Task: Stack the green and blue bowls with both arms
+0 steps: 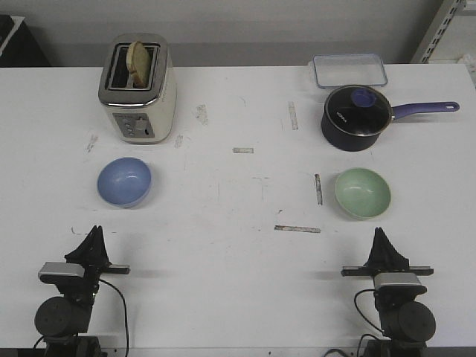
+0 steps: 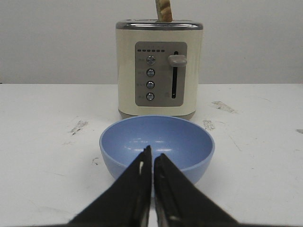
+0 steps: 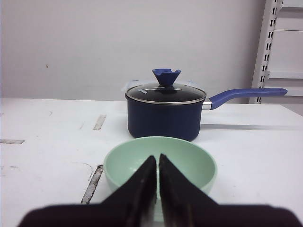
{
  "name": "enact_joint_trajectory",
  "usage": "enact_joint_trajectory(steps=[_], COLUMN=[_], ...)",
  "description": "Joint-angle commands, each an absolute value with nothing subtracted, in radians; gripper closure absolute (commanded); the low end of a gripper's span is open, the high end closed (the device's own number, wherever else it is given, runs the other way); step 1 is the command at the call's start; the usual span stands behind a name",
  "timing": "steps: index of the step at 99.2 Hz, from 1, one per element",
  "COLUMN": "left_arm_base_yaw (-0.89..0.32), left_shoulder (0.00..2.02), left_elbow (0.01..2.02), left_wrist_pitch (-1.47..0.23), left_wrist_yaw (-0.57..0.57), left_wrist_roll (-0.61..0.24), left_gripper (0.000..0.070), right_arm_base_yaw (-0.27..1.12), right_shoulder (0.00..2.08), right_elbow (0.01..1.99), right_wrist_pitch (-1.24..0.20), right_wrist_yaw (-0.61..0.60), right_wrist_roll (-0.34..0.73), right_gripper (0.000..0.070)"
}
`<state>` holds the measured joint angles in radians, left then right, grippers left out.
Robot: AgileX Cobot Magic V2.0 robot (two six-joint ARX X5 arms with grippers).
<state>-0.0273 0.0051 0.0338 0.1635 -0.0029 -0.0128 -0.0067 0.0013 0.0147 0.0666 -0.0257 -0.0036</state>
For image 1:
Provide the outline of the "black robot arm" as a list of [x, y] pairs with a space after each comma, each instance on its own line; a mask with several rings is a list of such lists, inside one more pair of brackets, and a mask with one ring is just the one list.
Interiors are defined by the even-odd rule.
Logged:
[[45, 356], [107, 356], [99, 338], [89, 336], [91, 314], [100, 284], [114, 289], [123, 304], [126, 355], [129, 351], [129, 324], [126, 299], [122, 292], [102, 274], [128, 274], [128, 265], [110, 262], [103, 238], [103, 229], [95, 225], [86, 238], [63, 262], [46, 262], [38, 272], [45, 284], [56, 286], [60, 295], [44, 301], [37, 309], [34, 324], [46, 343]]
[[373, 280], [374, 305], [380, 326], [370, 323], [382, 334], [371, 338], [364, 356], [422, 356], [436, 332], [436, 320], [431, 310], [416, 301], [427, 292], [420, 276], [430, 276], [430, 266], [411, 266], [391, 244], [384, 230], [377, 227], [367, 262], [362, 266], [344, 266], [344, 277], [369, 277]]

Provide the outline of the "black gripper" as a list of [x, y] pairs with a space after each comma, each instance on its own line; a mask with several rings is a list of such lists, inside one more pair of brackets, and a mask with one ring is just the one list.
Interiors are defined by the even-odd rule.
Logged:
[[[96, 258], [97, 264], [102, 266], [93, 265]], [[110, 263], [101, 225], [95, 225], [78, 247], [65, 255], [65, 260], [68, 271], [75, 273], [66, 278], [66, 285], [62, 288], [62, 293], [67, 298], [93, 298], [99, 290], [100, 278], [104, 274], [130, 273], [130, 265]]]
[[[407, 269], [383, 269], [385, 268], [407, 268]], [[430, 266], [410, 266], [409, 259], [402, 256], [391, 244], [384, 230], [375, 228], [372, 247], [369, 257], [364, 266], [343, 266], [341, 276], [343, 277], [370, 277], [373, 278], [383, 272], [410, 272], [418, 278], [431, 276], [434, 269]]]

